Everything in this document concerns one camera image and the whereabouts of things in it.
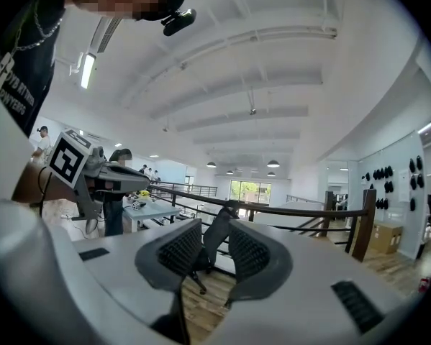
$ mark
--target white ceiling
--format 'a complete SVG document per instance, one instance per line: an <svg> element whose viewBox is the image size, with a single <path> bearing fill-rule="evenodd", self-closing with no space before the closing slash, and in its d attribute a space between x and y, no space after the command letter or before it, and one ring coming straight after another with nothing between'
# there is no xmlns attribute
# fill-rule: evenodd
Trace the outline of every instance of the white ceiling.
<svg viewBox="0 0 431 345"><path fill-rule="evenodd" d="M301 130L323 96L341 4L186 0L182 9L197 10L190 27L165 37L157 22L122 21L97 55L87 91L79 88L81 74L68 76L60 63L53 87L76 88L76 100L84 104L153 119L218 165L262 167L276 159L288 168ZM57 58L77 61L99 21L70 8Z"/></svg>

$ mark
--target metal railing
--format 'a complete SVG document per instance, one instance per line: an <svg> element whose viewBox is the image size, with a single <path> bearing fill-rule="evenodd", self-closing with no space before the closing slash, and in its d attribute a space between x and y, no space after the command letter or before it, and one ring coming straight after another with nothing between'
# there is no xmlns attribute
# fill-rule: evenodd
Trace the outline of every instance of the metal railing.
<svg viewBox="0 0 431 345"><path fill-rule="evenodd" d="M212 213L209 211L203 211L199 208L194 208L191 206L186 206L182 203L177 203L176 198L184 197L184 198L190 198L195 201L201 201L203 203L210 203L217 206L223 206L226 204L226 201L223 201L221 199L216 198L210 198L202 195L194 195L178 190L171 190L163 188L161 183L160 185L150 185L148 188L150 191L150 194L152 197L161 199L167 202L172 203L172 206L180 206L185 209L189 209L191 211L196 212L196 216L198 213L205 213L206 215L210 216L217 216L216 213ZM171 198L163 198L162 195L170 195ZM372 228L373 228L373 219L375 216L375 202L376 202L376 190L365 190L364 196L363 196L363 209L361 210L354 210L354 211L331 211L332 209L332 199L333 199L333 192L326 192L325 196L325 202L324 202L324 209L322 211L309 211L309 210L296 210L296 209L288 209L288 208L273 208L273 207L267 207L262 206L258 203L243 203L238 202L238 208L239 209L245 209L248 212L248 220L253 222L253 217L255 212L263 212L263 213L271 213L275 215L283 215L283 216L298 216L298 217L310 217L311 219L305 222L304 224L298 226L298 227L285 227L285 226L274 226L278 229L284 229L288 231L298 231L300 234L305 233L312 233L313 235L319 234L319 236L327 236L328 232L334 232L334 231L346 231L348 232L348 240L347 241L338 241L335 244L345 244L345 252L350 253L351 248L353 248L352 256L359 260L360 262L363 261L367 247L368 242L371 238ZM337 218L337 219L346 219L348 217L351 217L351 227L349 229L347 228L335 228L330 229L330 219ZM360 226L358 235L355 237L355 230L356 225L358 223L358 217L360 217ZM174 221L174 217L172 216L170 218L171 223Z"/></svg>
<svg viewBox="0 0 431 345"><path fill-rule="evenodd" d="M290 194L288 194L286 198L286 203L288 202L309 202L309 203L323 204L323 202L313 201L312 199L307 199L307 198L296 197L295 195L290 195Z"/></svg>
<svg viewBox="0 0 431 345"><path fill-rule="evenodd" d="M217 187L211 187L208 185L165 183L161 181L151 182L148 190L150 190L150 192L154 195L168 200L172 199L172 193L168 192L167 190L185 192L187 194L201 197L215 197L217 195Z"/></svg>

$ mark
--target wooden floor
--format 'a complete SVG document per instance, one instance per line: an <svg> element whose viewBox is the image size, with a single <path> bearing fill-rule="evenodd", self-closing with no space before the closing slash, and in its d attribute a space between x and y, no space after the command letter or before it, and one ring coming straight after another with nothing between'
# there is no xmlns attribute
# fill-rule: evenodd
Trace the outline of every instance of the wooden floor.
<svg viewBox="0 0 431 345"><path fill-rule="evenodd" d="M331 225L331 227L341 227L343 222L337 221ZM334 242L341 242L347 237L345 234L347 233L333 233L329 235L329 238ZM344 246L335 246L335 248L344 249ZM412 261L400 253L381 254L369 249L363 265L374 271L407 298L417 292L421 277L431 275L431 234L422 258L417 261ZM199 276L207 286L205 295L199 294L199 287L191 279L187 278L183 283L183 305L193 344L203 342L223 321L228 312L224 304L228 293L235 285L234 278L220 272L212 272L209 275L201 273Z"/></svg>

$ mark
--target white table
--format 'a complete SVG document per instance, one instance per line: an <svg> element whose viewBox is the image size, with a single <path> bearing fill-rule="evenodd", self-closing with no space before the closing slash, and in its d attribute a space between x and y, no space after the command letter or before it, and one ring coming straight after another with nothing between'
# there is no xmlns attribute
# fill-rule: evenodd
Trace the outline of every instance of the white table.
<svg viewBox="0 0 431 345"><path fill-rule="evenodd" d="M132 233L137 232L138 224L141 226L143 224L149 229L160 227L160 225L150 219L160 219L166 216L175 216L180 213L178 208L172 207L170 203L166 202L147 202L140 210L135 210L132 208L132 202L123 199L122 206L124 207L122 213L132 220Z"/></svg>

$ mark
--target ceiling light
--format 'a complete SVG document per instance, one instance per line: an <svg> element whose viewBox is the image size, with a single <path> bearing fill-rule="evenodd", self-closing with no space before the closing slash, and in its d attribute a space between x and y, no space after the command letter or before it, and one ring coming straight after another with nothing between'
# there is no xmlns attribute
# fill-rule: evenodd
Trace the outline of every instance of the ceiling light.
<svg viewBox="0 0 431 345"><path fill-rule="evenodd" d="M95 56L87 54L84 60L83 76L81 78L81 87L87 88L89 86L89 78L91 77L91 71L94 67Z"/></svg>
<svg viewBox="0 0 431 345"><path fill-rule="evenodd" d="M270 162L268 162L268 167L279 167L279 162L277 162L276 160L271 160Z"/></svg>
<svg viewBox="0 0 431 345"><path fill-rule="evenodd" d="M422 127L422 128L418 131L418 134L421 134L421 133L423 133L423 132L427 131L429 128L431 128L431 122L430 122L427 126Z"/></svg>

